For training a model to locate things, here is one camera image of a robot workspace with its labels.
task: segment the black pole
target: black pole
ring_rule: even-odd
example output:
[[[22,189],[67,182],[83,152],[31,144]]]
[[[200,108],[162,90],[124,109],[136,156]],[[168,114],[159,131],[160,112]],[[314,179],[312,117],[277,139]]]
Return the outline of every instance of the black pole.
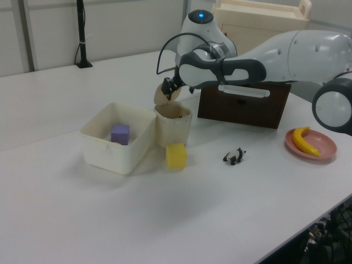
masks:
[[[84,34],[84,12],[83,0],[77,0],[77,15],[78,15],[78,31],[79,31],[79,45],[81,50],[81,62],[77,64],[79,68],[89,68],[93,65],[87,60],[86,53],[86,38]]]

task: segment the pink plate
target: pink plate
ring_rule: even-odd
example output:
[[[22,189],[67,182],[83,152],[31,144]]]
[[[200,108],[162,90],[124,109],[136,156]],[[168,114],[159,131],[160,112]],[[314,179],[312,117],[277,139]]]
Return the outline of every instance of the pink plate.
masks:
[[[317,150],[320,153],[320,157],[306,154],[300,151],[293,143],[293,140],[292,140],[293,131],[294,129],[286,133],[285,142],[287,146],[298,155],[305,158],[310,158],[312,160],[326,160],[333,157],[336,154],[337,147],[334,141],[332,141],[329,137],[325,136],[324,134],[321,134],[320,132],[311,130],[311,129],[305,132],[303,137],[310,145],[317,148]]]

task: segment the yellow banana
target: yellow banana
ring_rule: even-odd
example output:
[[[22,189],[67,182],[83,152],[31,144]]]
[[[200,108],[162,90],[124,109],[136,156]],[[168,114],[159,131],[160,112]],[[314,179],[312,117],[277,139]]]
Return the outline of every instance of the yellow banana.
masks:
[[[306,126],[304,128],[296,128],[292,134],[293,143],[302,152],[320,157],[319,151],[315,147],[310,145],[307,141],[305,141],[305,139],[302,137],[302,134],[309,129],[310,129],[309,126]]]

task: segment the foam block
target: foam block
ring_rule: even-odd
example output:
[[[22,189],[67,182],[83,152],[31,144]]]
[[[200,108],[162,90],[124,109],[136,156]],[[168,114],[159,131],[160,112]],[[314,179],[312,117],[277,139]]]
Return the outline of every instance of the foam block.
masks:
[[[169,144],[166,146],[166,163],[169,169],[185,168],[187,151],[183,144]]]
[[[116,142],[121,145],[128,145],[130,139],[129,125],[114,125],[111,131],[111,142]]]

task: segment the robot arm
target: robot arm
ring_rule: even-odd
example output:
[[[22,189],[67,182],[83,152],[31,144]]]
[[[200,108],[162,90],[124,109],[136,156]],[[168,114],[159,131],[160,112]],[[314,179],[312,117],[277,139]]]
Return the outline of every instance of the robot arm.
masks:
[[[192,92],[211,85],[313,81],[325,84],[312,104],[317,121],[329,130],[352,135],[352,74],[348,73],[352,40],[346,35],[290,31],[237,56],[234,43],[222,34],[210,12],[191,12],[182,32],[192,32],[207,42],[193,36],[180,38],[175,77],[162,88],[169,99],[183,85],[190,86]]]

